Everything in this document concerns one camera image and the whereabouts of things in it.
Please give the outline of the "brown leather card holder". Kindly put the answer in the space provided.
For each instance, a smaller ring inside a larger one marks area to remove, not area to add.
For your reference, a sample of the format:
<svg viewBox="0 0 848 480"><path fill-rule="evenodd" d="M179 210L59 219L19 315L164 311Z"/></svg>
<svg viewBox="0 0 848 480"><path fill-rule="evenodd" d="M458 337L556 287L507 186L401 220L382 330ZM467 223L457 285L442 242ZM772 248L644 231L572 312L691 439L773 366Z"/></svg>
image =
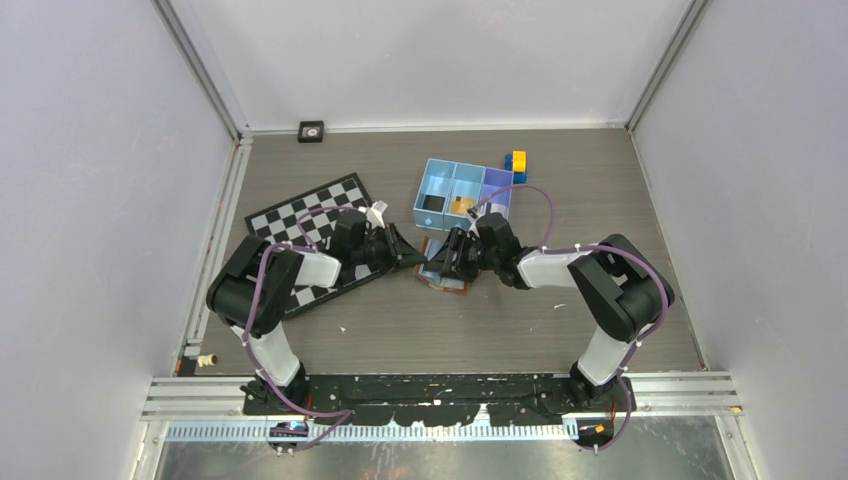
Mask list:
<svg viewBox="0 0 848 480"><path fill-rule="evenodd" d="M431 260L436 256L436 253L442 245L443 242L441 240L424 236L421 245L421 252L427 260ZM413 273L418 280L425 283L429 288L441 292L467 294L472 287L471 282L442 277L441 274L436 271L425 270L424 264L416 265L413 269Z"/></svg>

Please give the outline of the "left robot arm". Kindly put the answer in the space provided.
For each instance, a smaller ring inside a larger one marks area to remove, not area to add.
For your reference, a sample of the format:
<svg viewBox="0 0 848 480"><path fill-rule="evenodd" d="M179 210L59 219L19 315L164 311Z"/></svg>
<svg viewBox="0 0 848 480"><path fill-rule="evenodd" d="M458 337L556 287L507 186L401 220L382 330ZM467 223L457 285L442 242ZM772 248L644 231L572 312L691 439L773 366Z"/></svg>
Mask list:
<svg viewBox="0 0 848 480"><path fill-rule="evenodd" d="M207 291L206 305L239 336L257 373L268 384L268 400L280 412L298 412L307 398L299 381L301 360L293 353L283 319L294 290L345 289L362 272L382 276L426 262L377 206L340 207L322 246L271 243L247 236Z"/></svg>

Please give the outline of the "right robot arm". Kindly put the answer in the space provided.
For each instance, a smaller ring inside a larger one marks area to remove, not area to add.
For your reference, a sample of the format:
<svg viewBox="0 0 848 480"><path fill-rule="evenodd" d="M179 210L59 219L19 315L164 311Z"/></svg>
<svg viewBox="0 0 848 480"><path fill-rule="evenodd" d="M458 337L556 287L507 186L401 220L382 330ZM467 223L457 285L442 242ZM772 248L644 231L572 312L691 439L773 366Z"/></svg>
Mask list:
<svg viewBox="0 0 848 480"><path fill-rule="evenodd" d="M570 392L574 403L589 411L610 398L610 383L675 301L669 282L625 236L611 234L598 243L563 249L525 246L500 213L479 217L468 230L451 229L423 268L463 282L491 271L519 290L576 289L596 329L572 366Z"/></svg>

